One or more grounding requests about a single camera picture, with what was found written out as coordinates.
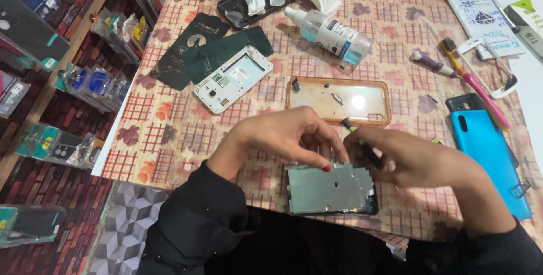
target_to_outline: left hand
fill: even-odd
[[[221,142],[207,161],[207,166],[225,179],[232,179],[247,159],[249,148],[258,148],[267,154],[324,171],[332,170],[332,149],[340,163],[349,161],[337,132],[310,107],[242,120]]]

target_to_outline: white phone frame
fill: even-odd
[[[223,77],[224,71],[232,67],[241,57],[247,55],[251,58],[257,65],[259,65],[263,71],[262,74],[253,80],[248,85],[232,90],[236,86],[234,83],[228,83],[224,87],[220,86],[220,81],[215,81],[213,77],[220,73]],[[241,49],[237,54],[232,58],[226,61],[221,65],[217,70],[214,70],[209,76],[202,80],[199,84],[194,87],[194,94],[200,99],[200,101],[215,115],[219,115],[222,112],[226,111],[231,107],[238,99],[241,98],[247,91],[249,91],[253,86],[266,77],[270,71],[273,70],[273,64],[256,48],[253,46],[246,46]],[[210,92],[215,91],[215,95],[210,96]],[[227,99],[228,103],[226,105],[221,105],[221,100]]]
[[[512,74],[511,69],[509,68],[509,66],[507,66],[507,64],[505,64],[505,62],[502,60],[502,58],[499,57],[499,55],[496,53],[496,51],[494,51],[492,46],[482,36],[479,36],[477,38],[471,38],[471,39],[465,41],[464,43],[460,44],[457,47],[456,52],[458,53],[458,56],[462,58],[462,61],[468,67],[468,69],[473,74],[473,76],[475,76],[477,78],[477,80],[479,80],[479,83],[485,89],[485,91],[490,95],[490,97],[492,97],[494,99],[504,98],[505,96],[511,94],[512,92],[514,92],[516,90],[516,87],[518,86],[518,83],[513,84],[513,86],[510,87],[507,90],[505,89],[505,85],[502,86],[501,88],[499,88],[496,91],[490,90],[488,85],[483,81],[483,79],[475,71],[472,64],[464,56],[464,54],[466,52],[476,48],[479,45],[483,45],[483,47],[486,47],[486,49],[488,49],[490,51],[490,53],[494,56],[494,58],[496,58],[499,61],[499,63],[502,64],[503,69],[505,70],[505,72],[506,72],[506,74],[507,74],[507,76],[509,78],[512,79],[514,77],[514,75]]]

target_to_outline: painted fingernail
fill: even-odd
[[[387,164],[387,171],[392,172],[396,170],[396,164],[393,161],[389,161]]]

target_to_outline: geometric floor tile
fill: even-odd
[[[135,275],[145,248],[147,230],[156,222],[167,197],[163,190],[121,181],[117,193],[112,194],[112,206],[105,218],[89,273]]]

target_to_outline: silver pen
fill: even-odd
[[[498,9],[499,13],[502,15],[503,19],[506,21],[507,25],[511,28],[511,31],[514,34],[519,33],[520,27],[516,26],[513,22],[511,22],[510,18],[506,15],[505,11],[503,11],[502,6],[499,5],[499,2],[497,0],[491,0],[496,8]]]

